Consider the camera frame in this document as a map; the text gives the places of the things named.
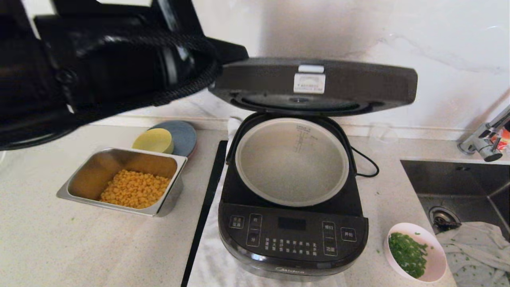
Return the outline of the white towel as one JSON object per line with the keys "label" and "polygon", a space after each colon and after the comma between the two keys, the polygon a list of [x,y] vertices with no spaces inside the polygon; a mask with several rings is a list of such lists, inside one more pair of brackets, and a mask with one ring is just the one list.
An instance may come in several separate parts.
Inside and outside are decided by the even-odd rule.
{"label": "white towel", "polygon": [[[233,142],[234,135],[228,143],[228,150]],[[250,275],[246,267],[233,257],[220,238],[218,227],[218,207],[222,196],[222,189],[226,177],[227,165],[225,165],[222,180],[219,182],[218,191],[215,194],[206,225],[203,230],[202,239],[196,253],[188,287],[227,287],[227,286],[246,286],[252,285],[249,279]],[[278,279],[286,278],[293,280],[289,276],[274,275]]]}

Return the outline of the black strip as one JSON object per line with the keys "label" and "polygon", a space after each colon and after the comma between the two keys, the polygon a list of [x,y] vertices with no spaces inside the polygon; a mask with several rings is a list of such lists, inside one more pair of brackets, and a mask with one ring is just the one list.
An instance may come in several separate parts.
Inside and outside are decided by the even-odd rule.
{"label": "black strip", "polygon": [[202,234],[206,225],[206,220],[207,217],[209,216],[209,212],[213,204],[216,189],[218,187],[219,180],[222,176],[222,171],[224,170],[224,162],[226,154],[228,153],[227,145],[228,145],[227,140],[221,140],[218,144],[218,148],[215,154],[213,166],[209,177],[209,182],[202,203],[202,209],[200,210],[199,218],[197,221],[197,227],[195,229],[195,233],[193,236],[189,256],[187,258],[186,267],[184,269],[184,274],[182,277],[180,287],[188,287],[189,278],[196,258],[196,253],[199,248],[199,243],[202,239]]}

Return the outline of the black rice cooker lid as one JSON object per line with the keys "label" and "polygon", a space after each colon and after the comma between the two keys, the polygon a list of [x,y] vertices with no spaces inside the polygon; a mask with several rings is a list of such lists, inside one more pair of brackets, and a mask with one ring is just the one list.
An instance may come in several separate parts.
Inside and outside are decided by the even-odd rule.
{"label": "black rice cooker lid", "polygon": [[412,68],[260,57],[224,66],[209,92],[254,112],[335,117],[410,105],[417,85]]}

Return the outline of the blue plate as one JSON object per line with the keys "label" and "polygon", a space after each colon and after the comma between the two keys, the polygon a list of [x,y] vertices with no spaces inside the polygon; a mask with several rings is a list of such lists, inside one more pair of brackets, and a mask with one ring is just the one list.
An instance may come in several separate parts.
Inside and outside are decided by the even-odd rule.
{"label": "blue plate", "polygon": [[190,157],[197,144],[197,132],[189,122],[181,120],[171,120],[161,122],[149,129],[165,129],[173,140],[173,151],[171,154],[184,157]]}

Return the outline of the yellow corn kernels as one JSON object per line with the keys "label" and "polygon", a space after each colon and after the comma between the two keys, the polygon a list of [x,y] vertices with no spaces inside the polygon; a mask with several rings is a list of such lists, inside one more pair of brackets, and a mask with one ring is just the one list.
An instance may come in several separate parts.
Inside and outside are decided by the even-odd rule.
{"label": "yellow corn kernels", "polygon": [[119,171],[107,183],[99,201],[128,208],[148,208],[162,198],[170,179],[138,171]]}

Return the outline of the yellow bowl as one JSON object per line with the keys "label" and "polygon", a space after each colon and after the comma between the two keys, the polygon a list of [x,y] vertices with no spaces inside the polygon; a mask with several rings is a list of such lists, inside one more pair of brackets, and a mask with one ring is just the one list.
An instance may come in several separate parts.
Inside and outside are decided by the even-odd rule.
{"label": "yellow bowl", "polygon": [[168,130],[154,128],[140,134],[133,142],[131,148],[172,154],[175,149],[175,143],[172,134]]}

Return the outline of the clear measuring cup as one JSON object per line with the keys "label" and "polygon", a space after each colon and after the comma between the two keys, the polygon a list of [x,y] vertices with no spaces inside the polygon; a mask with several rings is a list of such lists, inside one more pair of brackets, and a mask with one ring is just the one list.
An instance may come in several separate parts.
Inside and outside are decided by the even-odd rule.
{"label": "clear measuring cup", "polygon": [[399,140],[396,130],[390,124],[377,123],[370,127],[368,145],[372,152],[381,153],[399,143]]}

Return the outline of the stainless steel tray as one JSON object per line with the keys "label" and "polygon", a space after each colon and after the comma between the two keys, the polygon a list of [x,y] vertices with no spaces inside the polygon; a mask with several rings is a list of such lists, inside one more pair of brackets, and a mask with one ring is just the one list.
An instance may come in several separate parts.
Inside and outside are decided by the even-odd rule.
{"label": "stainless steel tray", "polygon": [[[60,199],[129,214],[164,217],[173,210],[184,189],[181,174],[187,160],[188,158],[184,156],[141,149],[97,148],[62,185],[56,196]],[[169,183],[162,197],[146,208],[137,209],[100,202],[100,194],[107,188],[107,183],[121,170],[166,177]]]}

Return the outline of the chopped green scallions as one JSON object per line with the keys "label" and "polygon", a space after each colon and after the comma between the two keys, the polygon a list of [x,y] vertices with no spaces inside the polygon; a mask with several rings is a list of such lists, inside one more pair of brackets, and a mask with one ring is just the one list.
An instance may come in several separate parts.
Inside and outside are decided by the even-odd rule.
{"label": "chopped green scallions", "polygon": [[426,270],[428,245],[416,242],[407,234],[394,232],[388,237],[388,246],[394,260],[406,274],[417,279]]}

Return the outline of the chrome faucet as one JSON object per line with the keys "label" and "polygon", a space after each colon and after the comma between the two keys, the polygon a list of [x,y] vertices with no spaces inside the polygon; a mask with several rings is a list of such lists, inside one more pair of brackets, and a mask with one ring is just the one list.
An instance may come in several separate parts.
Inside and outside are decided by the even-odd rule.
{"label": "chrome faucet", "polygon": [[457,144],[461,153],[473,155],[479,153],[485,162],[493,162],[502,157],[498,145],[504,131],[510,137],[510,104],[505,107],[493,120],[483,122],[466,139]]}

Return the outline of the black rice cooker body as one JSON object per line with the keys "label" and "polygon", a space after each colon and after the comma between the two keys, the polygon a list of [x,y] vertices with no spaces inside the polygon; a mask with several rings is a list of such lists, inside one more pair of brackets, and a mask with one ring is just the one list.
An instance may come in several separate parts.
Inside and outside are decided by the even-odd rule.
{"label": "black rice cooker body", "polygon": [[[244,134],[277,118],[298,118],[326,127],[347,151],[350,173],[344,187],[330,200],[305,207],[272,203],[251,191],[237,173],[235,150]],[[364,251],[369,220],[363,214],[357,168],[350,142],[332,119],[256,112],[241,125],[226,156],[226,177],[218,207],[222,243],[253,273],[289,276],[293,280],[343,272]]]}

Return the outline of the white bowl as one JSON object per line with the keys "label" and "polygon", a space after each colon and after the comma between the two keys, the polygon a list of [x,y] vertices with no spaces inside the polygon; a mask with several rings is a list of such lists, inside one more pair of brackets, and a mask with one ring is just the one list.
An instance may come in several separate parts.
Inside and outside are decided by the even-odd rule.
{"label": "white bowl", "polygon": [[[416,242],[420,244],[427,244],[428,256],[426,256],[426,270],[423,276],[420,278],[413,278],[399,267],[397,262],[394,260],[392,253],[390,252],[388,238],[390,234],[399,232],[407,234],[412,237]],[[447,260],[445,252],[441,247],[441,244],[436,239],[435,235],[428,232],[423,227],[420,227],[412,223],[398,223],[390,228],[388,234],[384,238],[384,255],[390,267],[400,276],[410,279],[413,281],[432,283],[439,281],[446,273]]]}

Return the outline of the grey inner pot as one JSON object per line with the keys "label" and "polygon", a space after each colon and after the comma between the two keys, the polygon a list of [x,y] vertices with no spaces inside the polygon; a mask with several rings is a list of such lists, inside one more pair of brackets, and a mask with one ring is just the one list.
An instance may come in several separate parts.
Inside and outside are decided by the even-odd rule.
{"label": "grey inner pot", "polygon": [[346,184],[350,163],[333,132],[298,118],[264,121],[241,137],[235,166],[244,184],[275,204],[313,206]]}

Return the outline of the white cloth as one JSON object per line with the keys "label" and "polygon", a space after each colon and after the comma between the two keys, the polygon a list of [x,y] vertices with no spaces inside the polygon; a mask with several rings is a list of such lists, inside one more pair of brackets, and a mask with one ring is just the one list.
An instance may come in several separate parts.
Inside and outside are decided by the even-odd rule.
{"label": "white cloth", "polygon": [[436,238],[458,287],[510,287],[510,242],[499,227],[466,222]]}

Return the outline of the metal sink drain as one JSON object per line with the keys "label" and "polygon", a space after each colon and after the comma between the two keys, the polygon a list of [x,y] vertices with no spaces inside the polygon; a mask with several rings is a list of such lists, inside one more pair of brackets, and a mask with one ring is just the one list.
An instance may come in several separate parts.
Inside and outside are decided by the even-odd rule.
{"label": "metal sink drain", "polygon": [[434,206],[428,211],[428,218],[435,234],[450,231],[461,227],[461,220],[453,211]]}

